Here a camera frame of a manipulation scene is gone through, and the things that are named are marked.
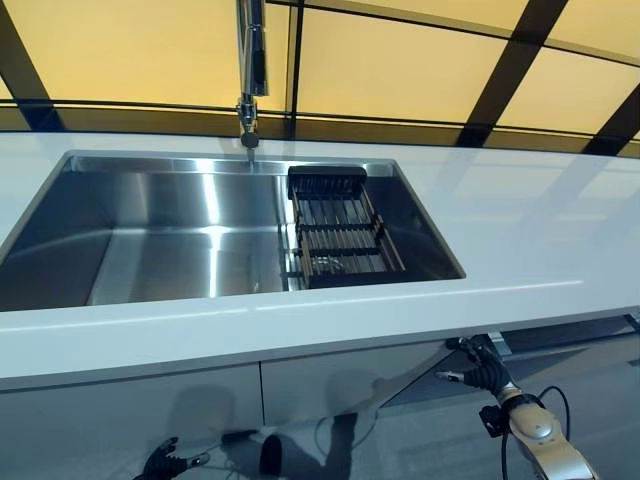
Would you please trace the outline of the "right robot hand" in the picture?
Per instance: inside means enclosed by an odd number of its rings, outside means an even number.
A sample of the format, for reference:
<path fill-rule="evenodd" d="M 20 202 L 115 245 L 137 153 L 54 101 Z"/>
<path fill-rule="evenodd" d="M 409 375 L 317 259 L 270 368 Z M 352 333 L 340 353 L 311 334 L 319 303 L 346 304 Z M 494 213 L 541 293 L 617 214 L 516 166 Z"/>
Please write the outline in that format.
<path fill-rule="evenodd" d="M 464 372 L 437 371 L 437 378 L 486 390 L 494 397 L 498 397 L 512 382 L 508 369 L 483 336 L 449 338 L 445 347 L 465 353 L 475 367 Z"/>

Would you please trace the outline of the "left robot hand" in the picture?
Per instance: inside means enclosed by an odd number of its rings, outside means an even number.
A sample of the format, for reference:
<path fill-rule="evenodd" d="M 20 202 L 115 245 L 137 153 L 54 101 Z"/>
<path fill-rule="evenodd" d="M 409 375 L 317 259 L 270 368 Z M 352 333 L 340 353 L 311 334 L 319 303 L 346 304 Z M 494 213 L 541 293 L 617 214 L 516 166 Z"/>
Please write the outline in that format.
<path fill-rule="evenodd" d="M 202 467 L 210 461 L 211 456 L 206 451 L 191 457 L 174 455 L 178 441 L 178 437 L 170 437 L 156 447 L 136 479 L 175 479 L 187 470 Z"/>

